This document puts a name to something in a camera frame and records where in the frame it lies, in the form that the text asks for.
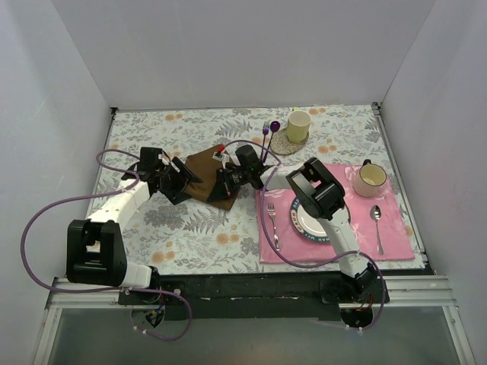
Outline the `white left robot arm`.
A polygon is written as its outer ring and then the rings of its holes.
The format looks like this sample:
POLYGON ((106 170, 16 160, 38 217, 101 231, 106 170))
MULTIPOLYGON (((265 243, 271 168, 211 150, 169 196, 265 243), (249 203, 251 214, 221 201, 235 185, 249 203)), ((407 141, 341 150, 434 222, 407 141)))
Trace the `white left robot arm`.
POLYGON ((123 176, 118 193, 85 220, 72 221, 67 229, 67 279, 76 284, 135 288, 143 303, 156 303, 162 294, 158 270, 126 258, 123 231, 134 214, 155 193, 177 205, 191 198, 185 190, 202 180, 177 157, 160 148, 140 149, 138 160, 123 176))

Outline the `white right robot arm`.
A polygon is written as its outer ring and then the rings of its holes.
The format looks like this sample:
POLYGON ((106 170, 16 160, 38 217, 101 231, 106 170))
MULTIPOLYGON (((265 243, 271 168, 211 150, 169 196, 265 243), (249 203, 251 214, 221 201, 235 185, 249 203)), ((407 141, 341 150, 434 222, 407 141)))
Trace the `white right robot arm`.
POLYGON ((290 189, 304 210, 325 230, 335 255, 323 263, 302 265, 277 256, 297 268, 317 268, 330 262, 338 262, 345 295, 353 302, 361 302, 372 293, 373 286, 380 284, 380 304, 386 300, 387 287, 383 275, 374 260, 359 248, 349 222, 349 210, 345 204, 342 184, 317 158, 312 157, 301 165, 265 165, 249 144, 240 146, 235 154, 238 164, 230 162, 226 147, 220 146, 210 160, 219 162, 216 183, 210 194, 212 201, 221 201, 237 194, 237 190, 249 183, 260 192, 290 189))

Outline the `brown cloth napkin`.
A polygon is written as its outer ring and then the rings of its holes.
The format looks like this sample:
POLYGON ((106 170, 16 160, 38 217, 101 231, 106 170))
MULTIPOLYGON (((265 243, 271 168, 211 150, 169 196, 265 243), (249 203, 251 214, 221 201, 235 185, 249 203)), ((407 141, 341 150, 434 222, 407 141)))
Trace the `brown cloth napkin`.
POLYGON ((213 155, 221 147, 222 145, 218 144, 187 157, 185 166, 199 177, 202 182, 191 182, 187 186, 185 193, 189 194, 196 201, 230 211, 236 201, 235 197, 216 202, 208 202, 208 197, 216 184, 217 170, 222 168, 221 161, 215 160, 213 155))

